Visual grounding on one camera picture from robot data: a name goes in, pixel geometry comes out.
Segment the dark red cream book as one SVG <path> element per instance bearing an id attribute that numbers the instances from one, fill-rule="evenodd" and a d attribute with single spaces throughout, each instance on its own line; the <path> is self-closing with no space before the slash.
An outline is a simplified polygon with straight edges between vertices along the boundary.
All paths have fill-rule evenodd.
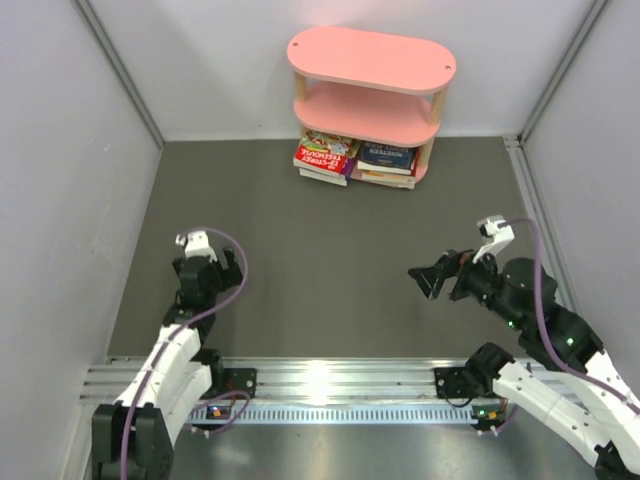
<path id="1" fill-rule="evenodd" d="M 415 188 L 415 182 L 390 182 L 390 181 L 369 179 L 369 178 L 363 178 L 363 177 L 354 177 L 354 179 L 358 181 L 390 187 L 390 188 L 407 189 L 407 190 L 413 190 Z"/>

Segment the dark blue Nineteen Eighty-Four book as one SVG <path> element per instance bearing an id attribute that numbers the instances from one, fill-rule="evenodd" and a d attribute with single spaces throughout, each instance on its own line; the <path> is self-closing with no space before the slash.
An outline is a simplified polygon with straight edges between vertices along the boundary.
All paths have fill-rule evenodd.
<path id="1" fill-rule="evenodd" d="M 358 156 L 360 170 L 409 175 L 413 171 L 418 149 L 374 142 L 363 142 Z"/>

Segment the purple cartoon paperback book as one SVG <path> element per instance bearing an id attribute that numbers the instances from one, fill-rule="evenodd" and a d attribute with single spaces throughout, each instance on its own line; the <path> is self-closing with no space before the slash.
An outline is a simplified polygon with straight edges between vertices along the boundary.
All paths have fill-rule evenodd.
<path id="1" fill-rule="evenodd" d="M 345 187 L 350 181 L 355 164 L 356 161 L 354 159 L 348 159 L 339 173 L 331 173 L 326 169 L 300 167 L 299 174 L 307 178 Z"/>

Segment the red cartoon paperback book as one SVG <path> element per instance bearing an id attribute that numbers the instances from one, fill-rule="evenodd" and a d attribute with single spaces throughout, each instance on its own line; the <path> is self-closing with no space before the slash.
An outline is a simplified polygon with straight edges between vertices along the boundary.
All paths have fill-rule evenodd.
<path id="1" fill-rule="evenodd" d="M 293 165 L 337 177 L 345 172 L 359 147 L 360 141 L 350 137 L 306 130 L 293 157 Z"/>

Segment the black Treehouse paperback book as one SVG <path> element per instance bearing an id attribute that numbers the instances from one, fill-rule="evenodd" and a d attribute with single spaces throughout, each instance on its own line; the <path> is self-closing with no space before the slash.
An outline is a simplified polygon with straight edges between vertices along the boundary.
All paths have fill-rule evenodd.
<path id="1" fill-rule="evenodd" d="M 362 170 L 359 173 L 360 177 L 369 178 L 369 179 L 378 179 L 390 182 L 415 182 L 415 178 L 411 175 L 397 175 L 397 174 L 387 174 L 378 171 L 366 171 Z"/>

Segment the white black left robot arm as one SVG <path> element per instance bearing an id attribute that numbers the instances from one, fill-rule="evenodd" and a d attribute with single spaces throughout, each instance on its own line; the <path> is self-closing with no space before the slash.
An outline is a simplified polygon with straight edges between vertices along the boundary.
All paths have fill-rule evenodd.
<path id="1" fill-rule="evenodd" d="M 244 275 L 234 250 L 216 253 L 203 230 L 176 243 L 183 250 L 172 262 L 179 287 L 153 349 L 125 390 L 92 416 L 94 479 L 168 478 L 176 440 L 197 402 L 222 392 L 220 355 L 204 343 L 226 305 L 219 295 L 237 296 Z"/>

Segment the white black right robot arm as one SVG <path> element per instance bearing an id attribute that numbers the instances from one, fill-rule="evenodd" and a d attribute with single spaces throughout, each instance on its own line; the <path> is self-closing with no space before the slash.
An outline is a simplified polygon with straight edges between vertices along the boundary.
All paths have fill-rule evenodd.
<path id="1" fill-rule="evenodd" d="M 456 372 L 471 398 L 496 396 L 568 443 L 599 479 L 639 476 L 639 400 L 603 342 L 578 314 L 555 300 L 557 283 L 539 260 L 503 267 L 493 255 L 445 252 L 434 265 L 408 271 L 428 299 L 453 280 L 453 301 L 473 299 L 518 334 L 533 364 L 486 343 Z"/>

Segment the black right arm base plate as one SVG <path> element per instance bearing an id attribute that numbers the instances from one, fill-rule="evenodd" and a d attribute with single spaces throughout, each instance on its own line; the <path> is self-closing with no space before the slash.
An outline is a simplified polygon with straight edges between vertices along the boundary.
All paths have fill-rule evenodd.
<path id="1" fill-rule="evenodd" d="M 468 377 L 460 366 L 434 369 L 436 397 L 451 406 L 462 408 L 477 399 L 494 399 L 496 395 L 481 390 L 479 384 Z"/>

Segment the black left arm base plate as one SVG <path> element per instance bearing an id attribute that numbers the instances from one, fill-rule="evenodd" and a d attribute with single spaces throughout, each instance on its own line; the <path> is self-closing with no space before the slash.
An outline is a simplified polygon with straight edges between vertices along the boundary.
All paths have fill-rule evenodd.
<path id="1" fill-rule="evenodd" d="M 255 397 L 257 387 L 257 374 L 255 368 L 225 367 L 213 381 L 213 392 L 219 396 L 234 390 L 243 391 L 250 398 Z"/>

